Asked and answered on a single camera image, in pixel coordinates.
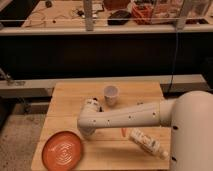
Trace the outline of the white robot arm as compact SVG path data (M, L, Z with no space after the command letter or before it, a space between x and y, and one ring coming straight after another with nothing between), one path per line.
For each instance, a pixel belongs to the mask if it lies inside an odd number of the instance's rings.
M122 109L99 108L98 101L85 101L77 119L83 136L100 128L170 127L169 171L213 171L213 94L190 91Z

